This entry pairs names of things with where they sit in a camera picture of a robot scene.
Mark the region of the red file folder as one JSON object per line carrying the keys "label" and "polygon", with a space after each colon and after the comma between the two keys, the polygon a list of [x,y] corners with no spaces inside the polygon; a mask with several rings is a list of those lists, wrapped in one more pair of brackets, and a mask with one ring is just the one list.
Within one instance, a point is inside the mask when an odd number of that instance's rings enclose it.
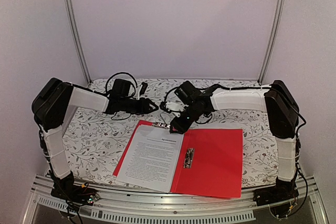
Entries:
{"label": "red file folder", "polygon": [[[116,177],[140,120],[113,171]],[[242,129],[191,129],[184,136],[170,192],[217,198],[240,198],[243,173]],[[183,168],[187,148],[195,148],[191,168]]]}

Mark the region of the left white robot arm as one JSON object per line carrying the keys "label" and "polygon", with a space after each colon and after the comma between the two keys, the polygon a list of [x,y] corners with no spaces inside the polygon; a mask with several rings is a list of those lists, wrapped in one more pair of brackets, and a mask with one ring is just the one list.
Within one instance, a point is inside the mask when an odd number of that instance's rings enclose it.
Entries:
{"label": "left white robot arm", "polygon": [[72,177],[62,140],[62,126],[70,106],[110,115],[118,112],[144,115],[159,109],[149,98],[127,95],[127,87],[124,81],[118,79],[111,90],[101,93],[51,78],[42,88],[31,107],[53,180]]}

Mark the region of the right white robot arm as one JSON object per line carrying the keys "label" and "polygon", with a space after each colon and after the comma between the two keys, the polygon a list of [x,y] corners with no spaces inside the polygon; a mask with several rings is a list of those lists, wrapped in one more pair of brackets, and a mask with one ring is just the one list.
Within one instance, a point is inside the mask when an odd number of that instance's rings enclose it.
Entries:
{"label": "right white robot arm", "polygon": [[228,109],[254,110],[268,116],[268,125],[277,141],[278,180],[281,182],[271,190],[276,201],[284,200],[291,194],[289,183],[297,174],[296,163],[300,152],[299,129],[304,118],[299,107],[281,80],[261,87],[225,87],[214,84],[204,90],[185,81],[175,88],[175,95],[185,105],[170,122],[170,132],[184,134],[201,116],[209,117],[215,111]]}

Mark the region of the printed white paper sheets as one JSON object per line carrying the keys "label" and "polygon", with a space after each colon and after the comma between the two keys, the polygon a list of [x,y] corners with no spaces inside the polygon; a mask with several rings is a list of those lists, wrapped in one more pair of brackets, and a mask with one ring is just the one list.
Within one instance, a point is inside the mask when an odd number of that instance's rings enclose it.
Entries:
{"label": "printed white paper sheets", "polygon": [[170,191],[184,136],[140,125],[121,163],[116,180],[156,191]]}

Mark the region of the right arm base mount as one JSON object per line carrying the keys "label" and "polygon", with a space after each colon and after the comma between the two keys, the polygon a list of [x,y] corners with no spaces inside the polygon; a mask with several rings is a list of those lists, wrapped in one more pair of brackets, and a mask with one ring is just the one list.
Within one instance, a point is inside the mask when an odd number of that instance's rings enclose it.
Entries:
{"label": "right arm base mount", "polygon": [[286,201],[282,205],[276,205],[270,208],[270,212],[274,217],[283,219],[289,217],[294,207],[297,205],[298,196],[296,177],[289,182],[277,178],[274,186],[256,189],[254,191],[253,201],[257,206],[265,206]]}

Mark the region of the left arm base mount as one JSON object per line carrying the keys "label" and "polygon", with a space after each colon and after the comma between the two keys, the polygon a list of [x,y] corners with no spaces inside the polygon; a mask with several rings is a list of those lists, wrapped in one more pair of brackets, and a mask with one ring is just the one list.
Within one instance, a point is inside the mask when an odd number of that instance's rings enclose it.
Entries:
{"label": "left arm base mount", "polygon": [[68,202],[77,203],[79,205],[93,205],[93,203],[100,199],[98,191],[90,188],[88,183],[83,185],[75,185],[73,173],[64,177],[58,178],[54,174],[50,174],[54,185],[51,190],[53,197],[66,200]]}

